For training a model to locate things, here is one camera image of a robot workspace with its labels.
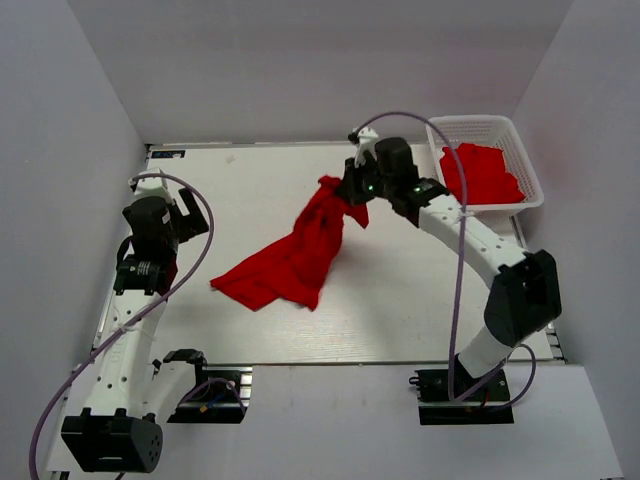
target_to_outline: crumpled red cloth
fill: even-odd
[[[289,235],[214,278],[211,286],[254,311],[277,298],[315,310],[342,245],[344,215],[362,228],[369,224],[366,205],[349,206],[334,194],[339,178],[324,176],[318,182],[320,188]]]
[[[448,147],[443,148],[440,167],[447,188],[458,200],[462,199],[462,183],[458,167]],[[507,172],[504,156],[499,148],[462,143],[458,157],[467,179],[469,205],[520,203],[526,197],[518,187],[518,180]]]

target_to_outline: wall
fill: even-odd
[[[69,3],[142,139],[163,143],[344,140],[398,108],[511,115],[571,0]]]
[[[640,479],[640,3],[576,0],[515,114],[546,194],[525,216],[560,269],[565,353],[583,363],[625,478]]]
[[[40,411],[90,349],[144,159],[63,0],[0,2],[0,146],[0,465],[24,479]]]

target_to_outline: laundry basket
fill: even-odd
[[[507,171],[518,179],[520,191],[525,195],[525,199],[520,203],[469,205],[469,211],[512,216],[526,208],[542,205],[544,194],[540,188],[540,182],[511,120],[499,115],[456,115],[433,117],[429,120],[442,130],[454,148],[461,143],[474,143],[502,150]],[[445,144],[428,126],[427,136],[438,180],[445,184],[440,167],[440,159],[444,156],[442,147]]]

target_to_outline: cable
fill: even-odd
[[[455,359],[456,359],[456,340],[458,338],[458,323],[460,322],[460,299],[462,298],[462,276],[464,272],[464,240],[465,234],[467,231],[467,203],[469,198],[469,192],[467,190],[467,178],[464,174],[464,168],[462,167],[462,162],[460,162],[460,157],[458,156],[458,152],[453,148],[453,145],[449,141],[449,139],[442,133],[440,128],[434,125],[428,119],[416,115],[415,113],[403,112],[403,111],[389,111],[380,113],[371,117],[369,120],[364,122],[358,128],[354,130],[354,132],[359,132],[363,128],[372,124],[376,120],[379,120],[384,117],[407,117],[418,120],[419,122],[428,125],[435,131],[438,136],[442,139],[447,147],[451,150],[451,155],[456,162],[456,167],[458,168],[458,175],[460,176],[460,183],[462,186],[462,198],[460,199],[460,210],[462,211],[462,216],[460,218],[460,235],[458,238],[458,266],[457,266],[457,274],[456,274],[456,287],[455,293],[453,297],[453,315],[451,319],[451,335],[449,340],[449,372],[447,379],[447,392],[449,394],[449,400],[452,402],[460,402],[465,398],[468,398],[470,395],[475,393],[478,389],[482,388],[489,380],[491,380],[501,369],[504,367],[505,362],[500,362],[496,367],[493,368],[490,372],[486,373],[473,387],[469,388],[466,392],[455,396],[454,391],[454,378],[455,378]]]
[[[75,379],[78,378],[78,376],[80,376],[80,374],[102,352],[104,352],[106,349],[108,349],[122,335],[124,335],[126,328],[132,327],[133,325],[138,323],[146,315],[148,315],[154,308],[156,308],[158,305],[160,305],[163,302],[165,302],[180,287],[182,287],[182,285],[184,285],[187,282],[187,280],[189,280],[189,278],[191,278],[191,276],[198,269],[198,267],[200,266],[200,264],[204,260],[204,257],[207,255],[207,252],[209,251],[209,247],[211,247],[211,242],[213,241],[213,231],[214,231],[213,211],[211,210],[211,207],[207,203],[207,200],[202,196],[202,194],[198,190],[193,188],[191,185],[189,185],[184,180],[181,180],[181,179],[179,179],[177,177],[174,177],[173,175],[168,175],[166,173],[143,173],[143,174],[140,174],[140,175],[136,175],[135,177],[133,177],[132,180],[136,181],[136,180],[141,180],[143,178],[158,178],[158,177],[159,178],[165,178],[167,180],[171,180],[173,182],[176,182],[176,183],[182,185],[185,188],[188,188],[189,190],[191,190],[191,193],[193,193],[198,198],[198,200],[200,200],[200,202],[202,203],[202,205],[204,206],[204,208],[205,208],[205,210],[207,212],[207,216],[209,217],[209,235],[207,236],[207,241],[206,241],[206,243],[204,245],[204,248],[202,249],[202,252],[200,253],[200,256],[193,263],[193,266],[184,275],[184,277],[182,277],[173,287],[171,287],[169,289],[169,291],[167,293],[162,295],[158,300],[156,300],[155,302],[147,305],[145,308],[143,308],[138,313],[136,313],[128,322],[126,322],[124,324],[124,328],[123,329],[117,330],[110,337],[108,337],[104,342],[102,342],[98,346],[98,348],[96,348],[93,352],[91,352],[89,357],[78,368],[76,368],[73,371],[73,373],[71,373],[69,378],[67,380],[65,380],[65,382],[60,386],[58,391],[53,395],[53,397],[51,397],[51,400],[49,400],[49,403],[44,408],[44,410],[42,411],[42,414],[40,415],[40,418],[38,419],[38,423],[36,424],[36,426],[35,426],[35,428],[33,430],[33,436],[31,437],[31,443],[29,445],[29,474],[31,476],[31,480],[40,480],[40,477],[38,476],[37,465],[36,465],[36,453],[37,453],[37,449],[38,449],[38,440],[40,439],[40,434],[42,433],[42,428],[44,427],[44,424],[47,421],[47,417],[49,416],[49,414],[51,414],[51,411],[54,409],[54,407],[58,403],[58,400],[60,400],[60,398],[62,398],[62,396],[64,395],[65,391],[71,386],[71,384],[75,381]]]
[[[197,387],[192,388],[189,391],[189,393],[187,393],[184,397],[182,397],[182,400],[180,400],[180,403],[188,402],[193,397],[195,397],[195,395],[200,390],[202,390],[205,387],[208,387],[209,385],[213,385],[214,383],[224,383],[229,388],[229,390],[231,390],[231,392],[233,392],[233,395],[236,397],[236,400],[238,400],[238,404],[240,405],[240,411],[242,412],[242,415],[244,415],[247,412],[247,409],[245,408],[244,404],[242,403],[242,399],[240,398],[240,394],[237,392],[237,390],[235,388],[235,385],[233,383],[231,383],[229,380],[226,380],[224,378],[209,378],[208,380],[202,382]]]
[[[508,408],[508,407],[512,406],[513,404],[519,402],[520,399],[527,394],[527,392],[531,388],[531,385],[533,384],[533,379],[536,376],[536,369],[537,369],[537,366],[538,366],[537,365],[538,361],[536,360],[536,354],[533,352],[533,349],[529,345],[527,345],[525,343],[521,343],[520,345],[518,345],[518,347],[524,348],[527,352],[529,352],[529,355],[531,356],[531,373],[529,374],[529,379],[527,380],[527,383],[525,384],[524,388],[520,391],[520,393],[518,395],[516,395],[514,398],[509,400],[507,403],[503,403],[502,405],[498,405],[496,407],[489,408],[489,412],[497,412],[497,411],[500,411],[500,410],[503,410],[505,408]]]

